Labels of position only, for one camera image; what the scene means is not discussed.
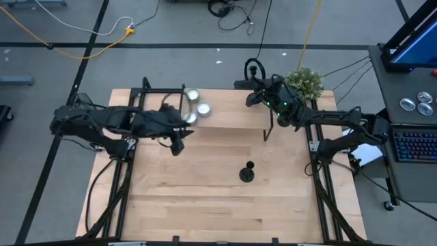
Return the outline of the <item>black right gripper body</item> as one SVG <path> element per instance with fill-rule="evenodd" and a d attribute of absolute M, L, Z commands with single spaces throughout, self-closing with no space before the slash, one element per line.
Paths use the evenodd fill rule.
<path fill-rule="evenodd" d="M 264 81 L 263 102 L 268 108 L 272 110 L 285 110 L 282 88 L 282 76 L 271 76 Z"/>

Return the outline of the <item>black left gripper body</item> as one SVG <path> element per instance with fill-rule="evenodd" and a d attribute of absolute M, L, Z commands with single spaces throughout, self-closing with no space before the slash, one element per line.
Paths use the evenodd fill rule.
<path fill-rule="evenodd" d="M 172 155 L 179 155 L 184 149 L 181 136 L 181 128 L 184 122 L 182 121 L 180 111 L 173 105 L 163 103 L 158 110 L 156 121 L 164 128 L 164 135 L 170 138 Z"/>

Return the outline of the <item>black power strip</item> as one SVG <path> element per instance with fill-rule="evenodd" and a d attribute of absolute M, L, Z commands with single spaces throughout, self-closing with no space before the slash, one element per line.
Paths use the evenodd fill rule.
<path fill-rule="evenodd" d="M 259 85 L 255 81 L 250 80 L 238 80 L 234 82 L 235 90 L 257 90 Z"/>

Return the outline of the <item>wooden shelf with black legs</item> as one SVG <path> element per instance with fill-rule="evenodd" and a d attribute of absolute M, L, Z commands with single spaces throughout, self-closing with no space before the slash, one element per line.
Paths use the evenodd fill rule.
<path fill-rule="evenodd" d="M 261 130 L 263 140 L 267 141 L 274 127 L 273 113 L 263 104 L 246 106 L 250 90 L 198 89 L 199 102 L 189 103 L 185 98 L 179 99 L 182 115 L 195 113 L 197 106 L 206 103 L 210 114 L 197 117 L 197 128 L 230 128 L 242 130 Z"/>

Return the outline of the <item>green potted plant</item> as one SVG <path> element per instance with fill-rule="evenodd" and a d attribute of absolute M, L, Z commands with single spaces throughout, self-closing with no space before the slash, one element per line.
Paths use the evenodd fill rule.
<path fill-rule="evenodd" d="M 306 103 L 317 100 L 323 91 L 323 77 L 318 70 L 300 67 L 298 70 L 289 72 L 285 77 L 285 83 L 293 87 L 300 98 Z"/>

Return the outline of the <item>black control box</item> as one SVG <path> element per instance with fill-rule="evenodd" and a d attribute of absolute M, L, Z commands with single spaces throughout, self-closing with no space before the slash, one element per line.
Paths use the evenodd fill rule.
<path fill-rule="evenodd" d="M 74 107 L 92 107 L 93 102 L 86 93 L 76 93 L 72 105 Z"/>

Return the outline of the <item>white paper sheet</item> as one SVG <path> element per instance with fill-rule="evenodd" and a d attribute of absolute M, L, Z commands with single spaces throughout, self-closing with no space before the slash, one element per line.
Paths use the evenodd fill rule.
<path fill-rule="evenodd" d="M 367 143 L 359 145 L 351 152 L 355 159 L 359 160 L 359 166 L 362 167 L 379 157 L 383 156 L 382 151 L 377 146 L 371 146 Z"/>

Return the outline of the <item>dark grey side table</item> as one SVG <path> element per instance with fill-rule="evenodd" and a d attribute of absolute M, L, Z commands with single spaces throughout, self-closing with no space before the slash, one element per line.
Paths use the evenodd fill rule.
<path fill-rule="evenodd" d="M 437 126 L 437 77 L 432 75 L 432 69 L 415 68 L 409 73 L 388 73 L 382 63 L 380 47 L 369 46 L 368 51 L 390 121 L 393 124 Z M 403 98 L 419 104 L 419 92 L 427 92 L 433 97 L 433 114 L 430 116 L 420 114 L 417 109 L 406 111 L 400 106 Z"/>

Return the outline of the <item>backlit keyboard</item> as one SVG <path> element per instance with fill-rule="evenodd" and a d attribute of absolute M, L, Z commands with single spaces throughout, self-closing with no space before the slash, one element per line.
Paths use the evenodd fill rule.
<path fill-rule="evenodd" d="M 397 128 L 393 130 L 392 138 L 399 162 L 437 163 L 437 130 Z"/>

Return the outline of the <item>computer monitor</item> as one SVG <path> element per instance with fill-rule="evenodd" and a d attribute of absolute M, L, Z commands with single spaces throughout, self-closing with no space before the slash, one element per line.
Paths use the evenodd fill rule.
<path fill-rule="evenodd" d="M 437 0 L 426 0 L 381 51 L 387 72 L 437 68 Z"/>

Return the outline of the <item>grey stand foot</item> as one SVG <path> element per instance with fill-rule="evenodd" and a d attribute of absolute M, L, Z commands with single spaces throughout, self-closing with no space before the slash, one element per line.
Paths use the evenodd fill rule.
<path fill-rule="evenodd" d="M 32 86 L 34 80 L 29 76 L 0 76 L 0 85 L 29 85 Z"/>
<path fill-rule="evenodd" d="M 41 4 L 43 6 L 55 5 L 55 4 L 58 4 L 60 6 L 68 5 L 66 0 L 0 0 L 0 3 L 3 5 L 7 5 L 10 8 L 14 8 L 17 5 L 36 5 L 36 4 Z"/>

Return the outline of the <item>grey keyboard tray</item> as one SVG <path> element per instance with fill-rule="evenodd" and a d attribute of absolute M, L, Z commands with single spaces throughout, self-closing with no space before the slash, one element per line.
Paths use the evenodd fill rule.
<path fill-rule="evenodd" d="M 424 128 L 437 126 L 402 126 L 392 124 L 382 146 L 382 161 L 395 195 L 408 202 L 437 203 L 437 163 L 399 162 L 395 157 L 392 133 L 397 128 Z"/>

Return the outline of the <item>black object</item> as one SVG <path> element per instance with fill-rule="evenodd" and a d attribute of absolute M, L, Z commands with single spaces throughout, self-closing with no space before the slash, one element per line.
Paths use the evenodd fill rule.
<path fill-rule="evenodd" d="M 12 121 L 13 119 L 12 108 L 7 105 L 0 105 L 0 123 Z"/>

